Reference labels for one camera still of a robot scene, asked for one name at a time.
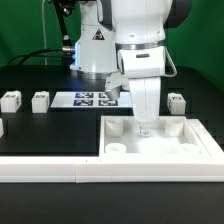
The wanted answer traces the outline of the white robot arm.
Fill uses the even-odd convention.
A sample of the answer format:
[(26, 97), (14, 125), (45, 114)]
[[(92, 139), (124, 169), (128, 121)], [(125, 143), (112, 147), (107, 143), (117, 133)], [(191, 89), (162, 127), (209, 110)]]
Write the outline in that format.
[(187, 18), (192, 0), (90, 0), (80, 3), (81, 36), (71, 68), (79, 76), (103, 79), (116, 100), (130, 92), (142, 136), (159, 119), (161, 79), (173, 63), (164, 44), (167, 28)]

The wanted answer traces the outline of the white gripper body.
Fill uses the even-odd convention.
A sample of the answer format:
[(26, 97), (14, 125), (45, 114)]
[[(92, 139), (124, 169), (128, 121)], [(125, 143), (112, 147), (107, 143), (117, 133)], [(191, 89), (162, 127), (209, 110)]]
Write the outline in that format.
[(163, 46), (124, 50), (117, 53), (118, 70), (107, 76), (105, 93), (111, 100), (120, 97), (120, 87), (127, 86), (130, 79), (160, 77), (165, 74), (165, 48)]

